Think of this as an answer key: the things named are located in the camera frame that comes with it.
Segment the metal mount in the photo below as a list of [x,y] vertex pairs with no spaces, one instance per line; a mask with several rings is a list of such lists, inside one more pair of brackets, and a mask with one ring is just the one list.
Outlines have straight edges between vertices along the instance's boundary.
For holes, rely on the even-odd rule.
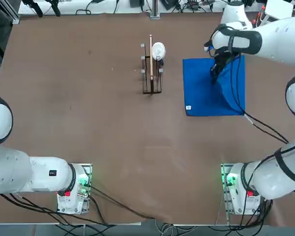
[[91,188],[84,185],[91,185],[92,164],[71,163],[75,169],[76,179],[71,192],[57,194],[57,211],[66,214],[85,214],[89,212],[89,195]]
[[232,198],[230,195],[229,187],[225,180],[227,179],[228,174],[230,173],[234,164],[232,163],[222,163],[221,164],[221,181],[222,181],[222,189],[223,189],[223,197],[225,202],[225,209],[226,209],[226,220],[227,225],[230,225],[230,214],[235,214]]
[[20,17],[17,11],[12,7],[8,0],[0,0],[0,8],[12,18],[12,24],[17,25],[20,23]]
[[157,13],[156,15],[153,15],[152,13],[149,14],[149,17],[153,20],[157,20],[161,18],[161,14]]
[[[163,60],[154,60],[150,55],[146,54],[145,44],[141,44],[141,48],[144,48],[144,55],[141,56],[142,61],[142,83],[143,83],[143,94],[155,94],[161,93],[161,75],[163,73]],[[148,79],[148,64],[150,64],[151,77]]]

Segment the metal bracket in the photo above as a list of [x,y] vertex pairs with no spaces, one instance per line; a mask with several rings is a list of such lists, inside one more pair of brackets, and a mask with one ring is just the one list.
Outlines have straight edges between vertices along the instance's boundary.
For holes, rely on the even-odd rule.
[[161,18],[161,14],[160,14],[160,13],[157,13],[156,16],[153,16],[153,15],[150,13],[149,17],[150,17],[151,19],[160,19],[160,18]]
[[226,209],[226,220],[227,220],[227,225],[230,225],[230,216],[229,213],[233,212],[233,207],[231,204],[231,196],[230,192],[227,189],[226,183],[225,183],[225,178],[231,171],[231,168],[233,167],[234,164],[226,164],[222,163],[221,164],[221,181],[222,181],[222,189],[223,189],[223,194],[224,194],[224,201],[225,201],[225,209]]
[[12,7],[8,0],[0,0],[0,5],[8,14],[8,16],[12,18],[12,24],[17,25],[20,23],[20,17],[18,13]]
[[89,195],[91,188],[92,164],[71,163],[76,171],[74,187],[70,192],[57,193],[57,211],[66,214],[85,214],[89,212]]

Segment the blue cloth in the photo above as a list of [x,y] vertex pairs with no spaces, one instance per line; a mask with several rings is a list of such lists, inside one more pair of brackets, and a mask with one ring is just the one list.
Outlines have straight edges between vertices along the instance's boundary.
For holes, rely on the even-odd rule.
[[240,106],[245,110],[245,70],[244,56],[241,56],[237,86],[237,67],[239,59],[233,62],[231,91],[230,69],[228,63],[220,73],[217,82],[213,85],[210,68],[214,59],[184,59],[183,84],[185,96],[185,109],[188,116],[240,116],[242,110],[238,107],[237,87],[239,91]]

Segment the brown table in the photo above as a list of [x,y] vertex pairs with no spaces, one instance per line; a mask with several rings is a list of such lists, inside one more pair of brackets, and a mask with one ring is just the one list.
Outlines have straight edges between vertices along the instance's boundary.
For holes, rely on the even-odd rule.
[[[281,144],[242,117],[187,117],[182,59],[207,57],[203,43],[220,14],[25,18],[14,26],[0,74],[0,96],[14,112],[5,146],[29,155],[93,163],[93,183],[165,222],[213,224],[221,163],[262,159]],[[163,92],[141,94],[140,43],[166,46]],[[295,68],[246,57],[246,108],[288,139],[295,118],[284,91]],[[30,194],[55,207],[54,193]],[[141,218],[100,199],[109,222]],[[99,220],[95,208],[86,215]],[[0,222],[54,222],[0,198]],[[218,220],[226,224],[224,206]],[[295,194],[274,201],[271,225],[295,226]]]

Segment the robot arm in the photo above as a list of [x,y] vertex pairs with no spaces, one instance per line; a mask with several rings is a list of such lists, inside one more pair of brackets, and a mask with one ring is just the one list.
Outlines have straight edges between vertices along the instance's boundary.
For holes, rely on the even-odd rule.
[[29,157],[0,146],[0,194],[57,192],[57,211],[83,214],[89,210],[91,165],[67,163],[57,157]]
[[[59,0],[45,0],[51,4],[51,8],[54,10],[56,16],[61,16],[61,13],[58,8]],[[28,5],[30,8],[34,9],[38,17],[43,17],[43,12],[41,11],[39,5],[33,0],[22,0],[25,5]]]
[[[204,50],[215,49],[211,75],[218,77],[226,63],[240,53],[255,55],[295,66],[295,17],[277,20],[252,28],[243,4],[226,6],[221,24],[214,30]],[[286,103],[295,115],[295,76],[287,83]],[[225,182],[228,185],[235,214],[253,214],[260,197],[268,200],[283,197],[295,190],[295,141],[276,151],[272,158],[236,163]]]
[[[295,66],[295,17],[252,28],[243,3],[233,1],[226,6],[221,24],[204,44],[205,51],[209,48],[215,49],[215,65],[211,68],[214,80],[231,58],[240,53]],[[288,82],[285,96],[295,115],[295,77]]]

